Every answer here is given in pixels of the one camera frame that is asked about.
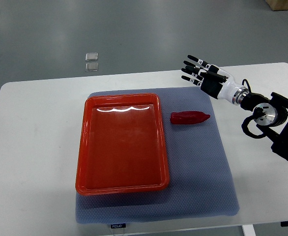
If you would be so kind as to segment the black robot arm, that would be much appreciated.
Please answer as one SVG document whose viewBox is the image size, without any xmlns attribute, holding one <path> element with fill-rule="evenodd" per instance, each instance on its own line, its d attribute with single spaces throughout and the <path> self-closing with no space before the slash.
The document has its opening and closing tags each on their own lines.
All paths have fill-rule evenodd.
<svg viewBox="0 0 288 236">
<path fill-rule="evenodd" d="M 268 137 L 272 141 L 271 150 L 288 161 L 288 98 L 272 92 L 271 99 L 252 93 L 247 86 L 237 96 L 237 103 L 252 115 L 245 118 L 241 128 L 244 134 L 254 139 Z"/>
</svg>

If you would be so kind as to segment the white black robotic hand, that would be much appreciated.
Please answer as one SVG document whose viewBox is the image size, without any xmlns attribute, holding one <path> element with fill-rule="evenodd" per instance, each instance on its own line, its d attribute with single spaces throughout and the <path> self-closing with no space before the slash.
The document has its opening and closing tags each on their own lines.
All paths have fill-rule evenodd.
<svg viewBox="0 0 288 236">
<path fill-rule="evenodd" d="M 182 79 L 198 86 L 203 92 L 215 99 L 225 99 L 236 105 L 243 86 L 235 82 L 234 77 L 222 68 L 202 59 L 188 56 L 181 69 L 185 75 Z"/>
</svg>

